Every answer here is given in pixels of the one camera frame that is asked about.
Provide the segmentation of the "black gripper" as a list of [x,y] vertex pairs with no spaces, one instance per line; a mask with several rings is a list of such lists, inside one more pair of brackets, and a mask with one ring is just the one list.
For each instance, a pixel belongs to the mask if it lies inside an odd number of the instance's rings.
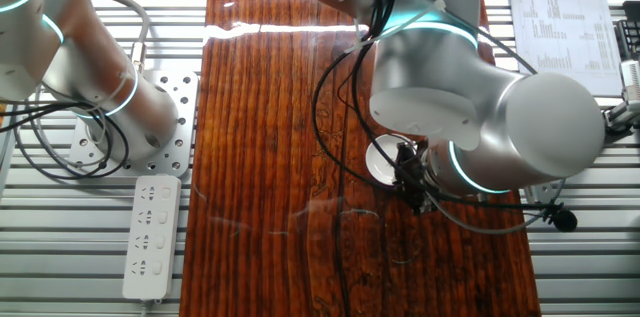
[[431,213],[440,209],[438,191],[427,191],[423,180],[424,168],[415,149],[406,142],[396,145],[394,185],[400,198],[412,212]]

